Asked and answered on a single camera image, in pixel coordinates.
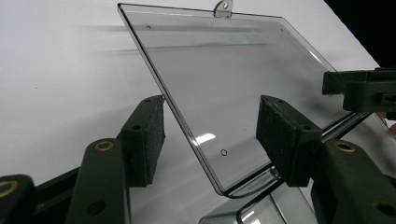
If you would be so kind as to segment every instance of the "brass insert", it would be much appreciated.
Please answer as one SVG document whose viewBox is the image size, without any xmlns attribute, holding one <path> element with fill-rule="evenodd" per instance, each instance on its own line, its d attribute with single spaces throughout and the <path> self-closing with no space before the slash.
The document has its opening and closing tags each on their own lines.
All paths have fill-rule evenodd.
<svg viewBox="0 0 396 224">
<path fill-rule="evenodd" d="M 103 141 L 103 142 L 96 144 L 95 150 L 103 152 L 103 151 L 108 151 L 113 147 L 114 147 L 114 143 L 112 143 L 110 141 Z"/>
<path fill-rule="evenodd" d="M 8 194 L 12 193 L 18 187 L 18 182 L 15 180 L 6 180 L 0 182 L 0 187 L 2 186 L 6 186 L 8 188 L 0 191 L 0 198 L 6 197 Z"/>
<path fill-rule="evenodd" d="M 343 142 L 338 142 L 335 144 L 335 146 L 345 152 L 355 152 L 356 148 L 354 148 L 352 145 L 348 143 L 343 143 Z"/>
</svg>

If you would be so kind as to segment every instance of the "mounting tab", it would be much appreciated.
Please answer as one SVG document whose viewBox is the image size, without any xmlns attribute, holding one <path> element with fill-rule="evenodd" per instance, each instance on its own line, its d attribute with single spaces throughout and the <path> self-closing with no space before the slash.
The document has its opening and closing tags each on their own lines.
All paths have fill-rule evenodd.
<svg viewBox="0 0 396 224">
<path fill-rule="evenodd" d="M 215 9 L 213 10 L 214 13 L 213 16 L 215 18 L 230 19 L 231 16 L 233 15 L 232 10 L 233 10 L 233 0 L 221 0 L 215 6 Z"/>
</svg>

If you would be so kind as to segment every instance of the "white surface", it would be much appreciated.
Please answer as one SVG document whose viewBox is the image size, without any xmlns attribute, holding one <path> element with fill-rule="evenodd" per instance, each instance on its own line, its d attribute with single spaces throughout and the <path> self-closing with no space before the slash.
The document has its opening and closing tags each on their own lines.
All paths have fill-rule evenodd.
<svg viewBox="0 0 396 224">
<path fill-rule="evenodd" d="M 0 2 L 0 176 L 41 184 L 81 163 L 92 141 L 115 137 L 144 98 L 159 94 L 117 12 L 117 1 Z M 217 1 L 126 1 L 212 10 Z M 235 0 L 234 11 L 282 16 L 336 70 L 377 66 L 321 0 Z M 134 223 L 198 223 L 217 196 L 176 120 L 152 186 L 132 189 Z"/>
</svg>

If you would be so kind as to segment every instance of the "transparent acrylic sheet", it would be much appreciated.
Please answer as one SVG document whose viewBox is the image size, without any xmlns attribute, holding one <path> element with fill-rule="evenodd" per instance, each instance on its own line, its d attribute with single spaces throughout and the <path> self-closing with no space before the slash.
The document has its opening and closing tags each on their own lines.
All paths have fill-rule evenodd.
<svg viewBox="0 0 396 224">
<path fill-rule="evenodd" d="M 119 12 L 218 194 L 276 181 L 255 139 L 261 95 L 319 127 L 346 113 L 342 96 L 321 95 L 334 69 L 283 18 L 124 4 Z"/>
<path fill-rule="evenodd" d="M 314 211 L 299 188 L 282 184 L 271 193 L 261 192 L 228 200 L 201 218 L 199 224 L 316 224 Z"/>
</svg>

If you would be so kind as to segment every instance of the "clear plastic tray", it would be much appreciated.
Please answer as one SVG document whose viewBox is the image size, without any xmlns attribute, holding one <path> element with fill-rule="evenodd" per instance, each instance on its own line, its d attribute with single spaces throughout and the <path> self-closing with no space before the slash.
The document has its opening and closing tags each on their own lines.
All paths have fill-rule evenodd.
<svg viewBox="0 0 396 224">
<path fill-rule="evenodd" d="M 216 192 L 243 197 L 277 181 L 255 138 L 262 94 L 324 127 L 344 115 L 321 94 L 334 69 L 280 17 L 119 4 L 119 12 Z"/>
</svg>

